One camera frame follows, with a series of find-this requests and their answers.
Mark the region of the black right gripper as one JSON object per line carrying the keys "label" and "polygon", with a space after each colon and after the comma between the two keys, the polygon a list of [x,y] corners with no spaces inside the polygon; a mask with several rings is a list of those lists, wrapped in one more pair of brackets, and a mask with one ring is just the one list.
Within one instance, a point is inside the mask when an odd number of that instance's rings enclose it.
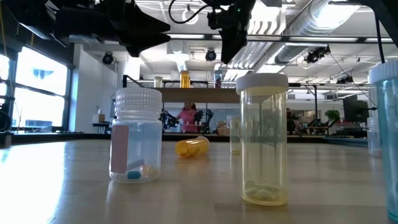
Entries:
{"label": "black right gripper", "polygon": [[227,30],[222,31],[222,62],[228,64],[247,45],[247,31],[244,29],[251,18],[256,0],[207,0],[212,11],[207,14],[208,26],[215,29],[237,28],[235,38]]}

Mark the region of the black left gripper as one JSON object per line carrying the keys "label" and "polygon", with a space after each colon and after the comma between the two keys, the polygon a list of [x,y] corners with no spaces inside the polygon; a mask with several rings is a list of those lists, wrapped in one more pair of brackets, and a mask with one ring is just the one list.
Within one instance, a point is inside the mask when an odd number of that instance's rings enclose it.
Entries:
{"label": "black left gripper", "polygon": [[54,20],[54,38],[68,45],[72,35],[94,37],[99,41],[115,41],[125,46],[130,56],[138,57],[136,48],[151,48],[171,40],[164,33],[170,25],[144,12],[134,1],[57,1]]}

